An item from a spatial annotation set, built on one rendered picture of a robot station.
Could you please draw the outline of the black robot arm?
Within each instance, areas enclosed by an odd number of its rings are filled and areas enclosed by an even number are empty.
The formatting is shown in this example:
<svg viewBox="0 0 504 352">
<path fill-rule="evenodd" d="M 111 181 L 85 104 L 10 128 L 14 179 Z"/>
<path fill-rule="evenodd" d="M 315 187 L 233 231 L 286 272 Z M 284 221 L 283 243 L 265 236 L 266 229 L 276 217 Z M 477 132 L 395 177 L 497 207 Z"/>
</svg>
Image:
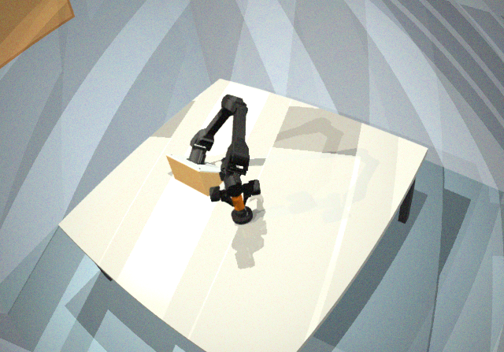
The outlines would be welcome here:
<svg viewBox="0 0 504 352">
<path fill-rule="evenodd" d="M 243 193 L 241 175 L 246 175 L 249 168 L 249 147 L 246 144 L 247 104 L 242 98 L 226 94 L 221 101 L 221 108 L 206 128 L 200 129 L 190 142 L 191 153 L 188 161 L 205 165 L 207 151 L 211 151 L 217 131 L 232 117 L 232 141 L 225 157 L 221 159 L 220 180 L 228 197 L 235 198 Z M 197 146 L 198 145 L 198 146 Z M 243 166 L 237 168 L 236 166 Z"/>
</svg>

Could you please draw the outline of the orange knob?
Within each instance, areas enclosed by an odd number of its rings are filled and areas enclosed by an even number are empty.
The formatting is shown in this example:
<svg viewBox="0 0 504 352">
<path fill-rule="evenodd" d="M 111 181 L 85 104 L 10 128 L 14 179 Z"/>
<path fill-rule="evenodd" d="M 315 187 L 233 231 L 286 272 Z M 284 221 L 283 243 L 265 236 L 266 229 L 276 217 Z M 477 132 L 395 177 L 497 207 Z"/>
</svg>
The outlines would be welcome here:
<svg viewBox="0 0 504 352">
<path fill-rule="evenodd" d="M 235 210 L 242 210 L 244 208 L 242 195 L 231 199 Z"/>
</svg>

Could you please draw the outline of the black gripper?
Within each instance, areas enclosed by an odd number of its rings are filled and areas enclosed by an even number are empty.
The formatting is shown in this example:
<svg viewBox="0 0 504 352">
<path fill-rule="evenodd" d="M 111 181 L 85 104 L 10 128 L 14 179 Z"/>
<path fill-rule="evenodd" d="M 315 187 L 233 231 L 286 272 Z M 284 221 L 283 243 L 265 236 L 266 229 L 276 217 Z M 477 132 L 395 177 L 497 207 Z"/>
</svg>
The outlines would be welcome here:
<svg viewBox="0 0 504 352">
<path fill-rule="evenodd" d="M 246 205 L 246 201 L 248 198 L 251 198 L 255 195 L 261 194 L 260 182 L 259 180 L 249 180 L 248 183 L 244 183 L 243 185 L 243 204 Z M 220 190 L 220 186 L 211 187 L 209 189 L 209 197 L 211 202 L 222 202 L 228 203 L 230 206 L 233 206 L 231 197 L 227 196 L 226 190 Z"/>
</svg>

